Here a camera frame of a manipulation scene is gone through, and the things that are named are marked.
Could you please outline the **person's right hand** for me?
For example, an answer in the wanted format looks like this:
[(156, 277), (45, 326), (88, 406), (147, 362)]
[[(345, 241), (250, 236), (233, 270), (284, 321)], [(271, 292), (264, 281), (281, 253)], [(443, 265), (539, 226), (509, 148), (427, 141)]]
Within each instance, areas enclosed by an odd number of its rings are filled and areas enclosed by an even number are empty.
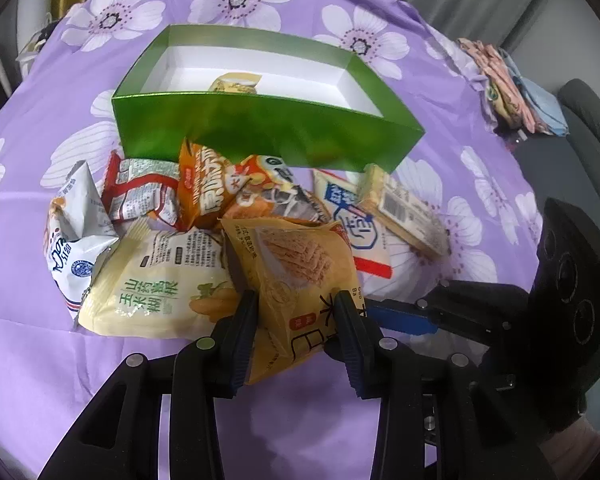
[(542, 442), (540, 450), (558, 479), (579, 479), (600, 452), (600, 431), (580, 417)]

